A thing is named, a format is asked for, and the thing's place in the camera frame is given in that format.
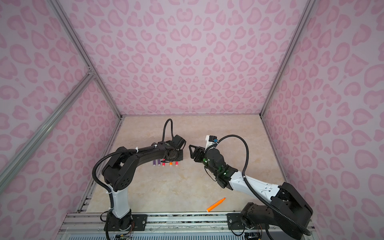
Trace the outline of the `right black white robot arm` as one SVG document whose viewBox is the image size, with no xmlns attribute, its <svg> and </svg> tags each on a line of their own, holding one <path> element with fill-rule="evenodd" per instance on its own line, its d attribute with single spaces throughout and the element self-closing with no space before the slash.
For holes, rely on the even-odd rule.
<svg viewBox="0 0 384 240">
<path fill-rule="evenodd" d="M 202 163 L 221 188 L 247 194 L 262 202 L 261 205 L 247 203 L 241 211 L 240 220 L 245 228 L 273 225 L 296 240 L 311 235 L 308 224 L 313 210 L 293 185 L 287 182 L 268 184 L 243 175 L 228 165 L 215 147 L 206 150 L 190 145 L 189 150 L 191 158 Z"/>
</svg>

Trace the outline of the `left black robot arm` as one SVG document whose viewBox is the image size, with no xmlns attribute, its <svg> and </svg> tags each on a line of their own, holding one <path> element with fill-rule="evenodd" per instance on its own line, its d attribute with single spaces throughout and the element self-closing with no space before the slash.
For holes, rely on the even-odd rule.
<svg viewBox="0 0 384 240">
<path fill-rule="evenodd" d="M 145 148 L 120 147 L 95 164 L 93 179 L 107 190 L 110 199 L 105 232 L 134 228 L 135 220 L 129 205 L 128 186 L 133 181 L 137 167 L 155 160 L 161 160 L 163 163 L 182 161 L 185 145 L 186 140 L 176 135 L 169 141 L 153 143 Z"/>
</svg>

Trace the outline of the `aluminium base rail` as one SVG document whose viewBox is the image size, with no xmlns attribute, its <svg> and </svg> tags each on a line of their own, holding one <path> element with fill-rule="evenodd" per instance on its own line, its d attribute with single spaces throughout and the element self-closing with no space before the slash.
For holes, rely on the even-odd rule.
<svg viewBox="0 0 384 240">
<path fill-rule="evenodd" d="M 104 230 L 100 213 L 68 214 L 57 240 L 288 240 L 273 225 L 246 229 L 239 212 L 136 213 L 134 225 L 119 231 Z"/>
</svg>

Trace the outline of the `aluminium frame corner post left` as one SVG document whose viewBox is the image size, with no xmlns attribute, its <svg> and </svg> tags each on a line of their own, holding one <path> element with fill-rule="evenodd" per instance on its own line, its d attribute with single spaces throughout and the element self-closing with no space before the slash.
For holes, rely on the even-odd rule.
<svg viewBox="0 0 384 240">
<path fill-rule="evenodd" d="M 76 33 L 75 29 L 73 28 L 73 25 L 71 24 L 71 21 L 70 21 L 68 15 L 65 13 L 60 1 L 49 0 L 49 1 L 47 1 L 47 3 L 52 8 L 52 10 L 55 13 L 56 17 L 58 18 L 60 24 L 64 28 L 69 39 L 71 40 L 72 44 L 74 45 L 75 49 L 77 50 L 78 54 L 80 55 L 81 59 L 83 60 L 83 62 L 87 66 L 89 72 L 92 75 L 94 75 L 96 84 L 98 85 L 102 94 L 106 98 L 107 103 L 112 108 L 112 111 L 117 116 L 117 118 L 119 120 L 121 120 L 123 118 L 123 115 L 121 114 L 120 110 L 117 107 L 117 104 L 115 103 L 115 101 L 112 98 L 112 95 L 109 93 L 109 91 L 108 91 L 106 85 L 104 84 L 101 76 L 99 75 L 98 71 L 96 70 L 95 65 L 92 63 L 90 55 L 88 54 L 84 44 L 82 43 L 82 41 L 79 38 L 78 34 Z"/>
</svg>

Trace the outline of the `aluminium frame corner post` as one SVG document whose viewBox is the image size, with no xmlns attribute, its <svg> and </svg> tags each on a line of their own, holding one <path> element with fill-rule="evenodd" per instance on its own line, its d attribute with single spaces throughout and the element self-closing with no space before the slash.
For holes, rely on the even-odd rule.
<svg viewBox="0 0 384 240">
<path fill-rule="evenodd" d="M 295 48 L 297 47 L 297 44 L 300 41 L 300 38 L 302 37 L 302 34 L 305 30 L 305 27 L 308 25 L 308 22 L 310 21 L 310 18 L 313 14 L 313 11 L 316 9 L 316 6 L 318 4 L 318 1 L 316 0 L 310 0 L 306 2 L 305 8 L 303 10 L 303 13 L 299 19 L 298 25 L 293 32 L 293 35 L 291 37 L 291 40 L 289 41 L 288 47 L 286 49 L 286 52 L 284 54 L 284 57 L 280 63 L 280 66 L 278 68 L 278 71 L 275 75 L 275 78 L 272 82 L 271 88 L 267 94 L 266 101 L 262 107 L 262 110 L 260 112 L 260 118 L 263 119 L 263 117 L 266 115 L 267 108 L 269 107 L 272 97 L 274 93 L 276 92 L 276 89 L 278 87 L 278 84 L 280 80 L 283 77 L 283 73 L 285 72 L 290 59 L 292 55 L 294 54 Z"/>
<path fill-rule="evenodd" d="M 71 24 L 71 21 L 70 21 L 68 15 L 65 13 L 60 1 L 49 0 L 49 1 L 47 1 L 47 3 L 52 8 L 52 10 L 55 13 L 56 17 L 58 18 L 60 24 L 64 28 L 69 39 L 71 40 L 72 44 L 74 45 L 75 49 L 77 50 L 78 54 L 80 55 L 81 59 L 83 60 L 83 62 L 87 66 L 89 72 L 92 75 L 94 75 L 96 84 L 98 85 L 102 94 L 106 98 L 107 103 L 112 108 L 112 111 L 117 116 L 117 118 L 119 120 L 121 120 L 123 118 L 123 115 L 121 114 L 120 110 L 117 107 L 117 104 L 115 103 L 115 101 L 112 98 L 112 95 L 109 93 L 109 91 L 108 91 L 106 85 L 104 84 L 101 76 L 99 75 L 98 71 L 96 70 L 95 65 L 92 63 L 90 55 L 88 54 L 84 44 L 82 43 L 82 41 L 79 38 L 78 34 L 76 33 L 75 29 L 73 28 L 73 25 Z"/>
</svg>

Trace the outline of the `aluminium frame strut left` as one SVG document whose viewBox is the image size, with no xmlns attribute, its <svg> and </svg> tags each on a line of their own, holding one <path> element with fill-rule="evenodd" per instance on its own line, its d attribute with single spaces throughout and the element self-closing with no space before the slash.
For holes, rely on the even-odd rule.
<svg viewBox="0 0 384 240">
<path fill-rule="evenodd" d="M 82 81 L 70 92 L 53 113 L 43 122 L 35 131 L 32 137 L 23 145 L 20 151 L 13 156 L 10 163 L 6 165 L 1 172 L 1 193 L 5 191 L 8 185 L 13 181 L 19 171 L 24 167 L 31 155 L 41 146 L 56 125 L 61 121 L 64 115 L 72 105 L 81 96 L 88 85 L 94 80 L 95 73 L 89 72 Z"/>
</svg>

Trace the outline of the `aluminium frame corner post right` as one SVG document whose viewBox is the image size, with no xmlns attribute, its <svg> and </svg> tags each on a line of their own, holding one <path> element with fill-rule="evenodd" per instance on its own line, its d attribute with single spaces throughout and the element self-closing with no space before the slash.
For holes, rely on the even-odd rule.
<svg viewBox="0 0 384 240">
<path fill-rule="evenodd" d="M 275 75 L 275 78 L 272 82 L 271 88 L 267 94 L 266 101 L 262 107 L 262 110 L 260 112 L 260 118 L 263 119 L 263 117 L 266 115 L 267 108 L 269 107 L 272 97 L 274 93 L 276 92 L 276 89 L 278 87 L 278 84 L 280 80 L 283 77 L 283 73 L 285 72 L 290 59 L 292 55 L 294 54 L 295 48 L 297 47 L 297 44 L 300 41 L 300 38 L 302 37 L 302 34 L 305 30 L 305 27 L 308 25 L 308 22 L 310 21 L 310 18 L 313 14 L 313 11 L 316 9 L 316 6 L 318 4 L 318 1 L 316 0 L 310 0 L 306 2 L 305 8 L 303 10 L 303 13 L 299 19 L 298 25 L 293 32 L 293 35 L 291 37 L 291 40 L 289 41 L 288 47 L 286 49 L 286 52 L 284 54 L 284 57 L 280 63 L 280 66 L 278 68 L 278 71 Z"/>
</svg>

